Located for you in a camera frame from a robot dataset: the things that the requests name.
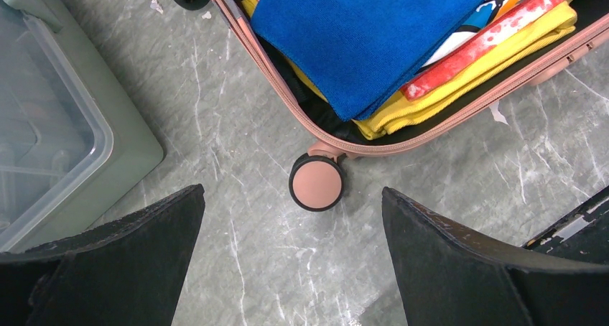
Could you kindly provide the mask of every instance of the blue microfiber cloth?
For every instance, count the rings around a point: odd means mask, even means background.
[[[412,79],[481,2],[260,0],[251,25],[342,120],[361,120]]]

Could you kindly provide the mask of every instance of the gray marble tile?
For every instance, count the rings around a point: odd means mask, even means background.
[[[406,154],[346,161],[343,201],[308,213],[291,201],[287,175],[312,137],[217,9],[63,1],[167,153],[98,223],[189,184],[206,189],[175,325],[404,324],[383,186],[520,245],[609,180],[609,45],[504,98],[507,125],[484,111]]]

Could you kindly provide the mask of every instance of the red fabric with white stains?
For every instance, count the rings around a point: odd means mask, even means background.
[[[409,101],[425,96],[563,1],[565,0],[525,0],[400,90]]]

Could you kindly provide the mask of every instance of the clothing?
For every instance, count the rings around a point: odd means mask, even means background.
[[[254,31],[294,62],[342,120],[368,118],[480,0],[260,0]]]
[[[243,0],[243,8],[251,16],[256,8],[256,0]],[[370,118],[353,122],[369,140],[392,134],[405,126],[420,124],[509,65],[575,30],[576,19],[577,14],[568,3],[560,4],[427,96],[408,101],[398,91]],[[293,62],[288,60],[288,63],[298,78],[325,100],[311,80]]]
[[[525,0],[400,90],[411,101],[421,98],[563,1],[566,0]]]
[[[473,14],[461,24],[454,33],[448,37],[432,57],[423,64],[423,68],[442,59],[459,46],[463,45],[474,35],[486,27],[487,24],[503,16],[522,0],[484,0]]]

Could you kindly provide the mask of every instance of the yellow towel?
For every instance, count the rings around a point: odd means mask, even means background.
[[[243,7],[249,16],[253,14],[256,4],[257,0],[243,0]],[[573,32],[576,21],[577,13],[564,2],[423,98],[408,101],[404,94],[398,91],[370,118],[353,122],[367,139],[377,139],[405,126],[420,124],[508,66]],[[289,60],[288,63],[298,78],[325,100],[309,78],[294,63]]]

